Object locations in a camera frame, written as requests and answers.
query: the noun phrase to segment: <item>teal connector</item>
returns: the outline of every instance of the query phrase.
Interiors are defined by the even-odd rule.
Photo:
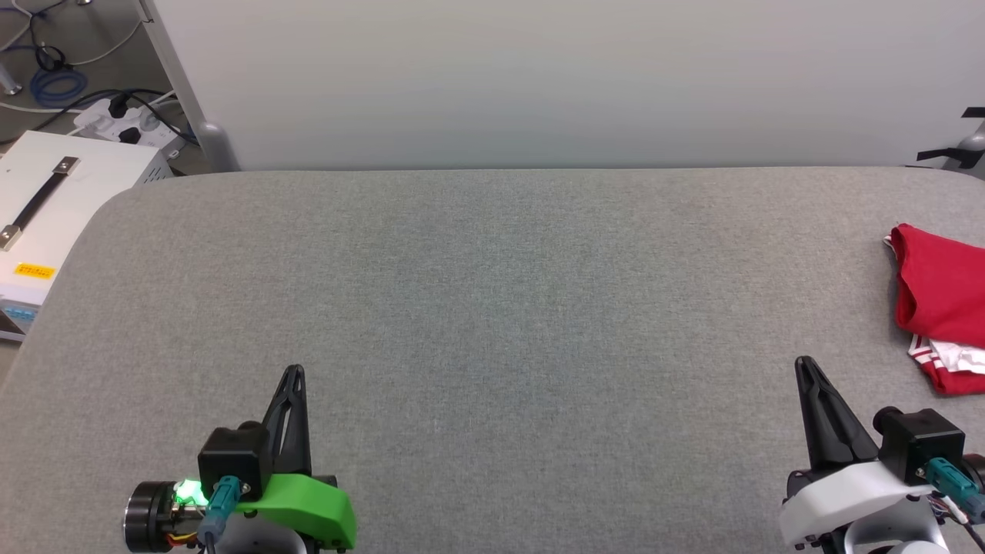
[[[985,496],[961,470],[942,457],[927,463],[927,482],[951,497],[973,523],[985,521]]]
[[[219,542],[226,530],[226,521],[230,514],[239,504],[242,491],[239,488],[239,479],[227,475],[219,480],[216,490],[212,493],[209,506],[205,509],[205,517],[198,524],[198,539],[203,544],[208,544],[211,540],[213,544]]]

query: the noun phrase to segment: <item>white wall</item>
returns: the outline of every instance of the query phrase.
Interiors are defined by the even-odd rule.
[[[249,170],[912,164],[985,104],[980,0],[154,6]]]

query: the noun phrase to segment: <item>black clamp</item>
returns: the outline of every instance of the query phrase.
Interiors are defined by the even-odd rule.
[[[985,118],[985,107],[969,107],[961,117],[982,117]],[[985,155],[985,150],[968,150],[966,148],[941,148],[938,150],[924,150],[917,152],[917,161],[930,160],[945,156],[959,162],[958,168],[970,170],[974,168],[978,161]]]

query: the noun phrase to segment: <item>floor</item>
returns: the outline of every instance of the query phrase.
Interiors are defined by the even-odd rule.
[[[36,11],[48,6],[52,0],[19,0],[19,4],[27,10]],[[9,8],[7,1],[0,3],[0,8]],[[137,13],[130,2],[115,2],[95,0],[88,6],[79,6],[75,0],[68,0],[63,5],[48,12],[47,21],[35,21],[38,40],[55,45],[62,49],[68,60],[90,59],[106,52],[126,37],[137,23]],[[0,44],[14,36],[27,22],[27,17],[7,9],[0,11]],[[25,35],[18,44],[30,44]],[[0,102],[24,107],[38,107],[28,83],[37,69],[31,50],[13,50],[0,52],[0,62],[13,75],[14,79],[24,86],[24,90],[13,97],[0,95]],[[143,28],[126,44],[106,58],[80,66],[76,69],[88,79],[89,85],[84,94],[102,89],[141,88],[158,91],[169,91],[171,86],[164,73],[164,68],[158,61],[154,48]],[[185,119],[179,105],[167,106],[163,115],[171,123],[184,127]],[[25,130],[33,128],[50,114],[23,113],[0,107],[0,140],[19,136]],[[63,115],[45,131],[64,133],[75,128],[72,114]],[[8,146],[0,146],[0,153]],[[188,145],[181,155],[170,162],[171,166],[186,174],[207,173],[208,164],[202,152]],[[7,376],[17,349],[16,342],[0,340],[0,383]]]

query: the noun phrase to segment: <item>gray table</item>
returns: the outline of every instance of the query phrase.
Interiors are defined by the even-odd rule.
[[[123,551],[134,485],[195,475],[301,363],[357,552],[784,552],[797,355],[863,420],[935,407],[985,450],[983,399],[936,397],[907,358],[880,242],[907,222],[985,244],[982,221],[985,183],[906,169],[136,188],[0,390],[0,550]]]

